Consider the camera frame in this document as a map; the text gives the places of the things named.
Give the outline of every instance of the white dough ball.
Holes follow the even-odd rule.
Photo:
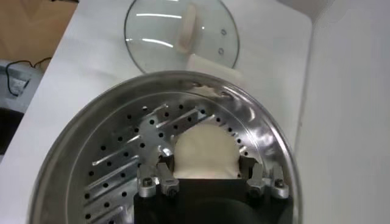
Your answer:
[[[177,140],[176,178],[237,179],[239,150],[234,137],[211,124],[196,125]]]

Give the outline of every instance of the black cable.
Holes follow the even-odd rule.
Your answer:
[[[47,57],[47,58],[44,58],[44,59],[42,59],[42,60],[36,62],[32,67],[33,67],[33,68],[36,68],[37,65],[39,65],[40,63],[42,63],[42,62],[44,62],[44,61],[46,61],[46,60],[51,60],[51,57]]]
[[[19,96],[18,94],[16,93],[13,93],[12,90],[11,90],[11,87],[10,87],[10,74],[8,73],[8,68],[11,66],[11,65],[14,65],[14,64],[17,64],[17,63],[21,63],[21,62],[28,62],[30,64],[31,67],[33,67],[31,61],[27,61],[27,60],[20,60],[20,61],[14,61],[14,62],[11,62],[9,64],[7,64],[7,66],[5,66],[5,74],[7,75],[7,86],[8,86],[8,91],[10,92],[10,94],[14,95],[14,96]]]
[[[10,92],[10,94],[12,94],[13,96],[19,96],[18,94],[16,93],[13,93],[12,90],[11,90],[11,87],[10,87],[10,74],[8,73],[8,68],[11,66],[11,65],[14,65],[14,64],[17,64],[17,63],[22,63],[22,62],[28,62],[30,64],[30,67],[31,68],[36,68],[37,65],[39,65],[40,63],[46,61],[46,60],[51,60],[51,57],[47,57],[47,58],[44,58],[38,62],[36,62],[34,65],[31,63],[31,61],[29,60],[20,60],[20,61],[13,61],[9,64],[7,64],[5,66],[5,74],[7,75],[7,86],[8,86],[8,91]]]
[[[60,0],[60,1],[64,1],[64,2],[73,2],[73,3],[80,3],[79,0]]]

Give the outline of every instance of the glass lid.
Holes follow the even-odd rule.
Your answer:
[[[219,0],[135,0],[124,36],[143,73],[185,70],[191,54],[233,68],[239,52],[235,22]]]

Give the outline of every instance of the wooden surface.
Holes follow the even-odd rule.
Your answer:
[[[0,59],[35,63],[53,56],[76,7],[60,1],[2,0]]]

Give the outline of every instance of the white table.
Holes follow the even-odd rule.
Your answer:
[[[310,20],[274,0],[225,0],[238,26],[236,69],[291,145],[299,123]],[[40,166],[56,137],[90,100],[141,72],[127,52],[129,0],[83,0],[0,164],[0,223],[25,223]]]

